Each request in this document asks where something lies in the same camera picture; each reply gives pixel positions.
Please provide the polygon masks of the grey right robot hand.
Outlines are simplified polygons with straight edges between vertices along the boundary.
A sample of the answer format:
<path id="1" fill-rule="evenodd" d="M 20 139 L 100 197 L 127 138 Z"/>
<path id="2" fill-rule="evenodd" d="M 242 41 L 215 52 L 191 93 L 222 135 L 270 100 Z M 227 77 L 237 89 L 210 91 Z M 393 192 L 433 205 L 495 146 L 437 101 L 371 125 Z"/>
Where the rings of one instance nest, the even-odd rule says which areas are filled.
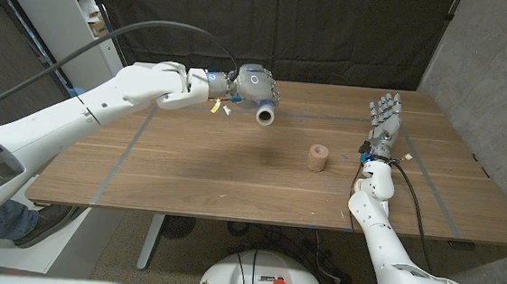
<path id="1" fill-rule="evenodd" d="M 399 93 L 392 96 L 386 93 L 377 101 L 369 103 L 371 130 L 368 139 L 371 153 L 375 156 L 391 158 L 391 148 L 401 125 L 401 97 Z"/>

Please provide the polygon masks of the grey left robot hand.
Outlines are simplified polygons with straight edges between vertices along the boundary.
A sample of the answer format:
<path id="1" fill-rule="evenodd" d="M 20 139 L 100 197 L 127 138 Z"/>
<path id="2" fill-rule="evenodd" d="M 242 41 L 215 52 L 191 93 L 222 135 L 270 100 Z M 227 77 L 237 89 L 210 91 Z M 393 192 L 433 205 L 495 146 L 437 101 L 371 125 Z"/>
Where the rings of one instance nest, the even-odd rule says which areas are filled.
<path id="1" fill-rule="evenodd" d="M 243 64 L 235 79 L 234 95 L 230 101 L 242 109 L 253 109 L 258 105 L 278 104 L 280 93 L 270 70 L 260 64 Z"/>

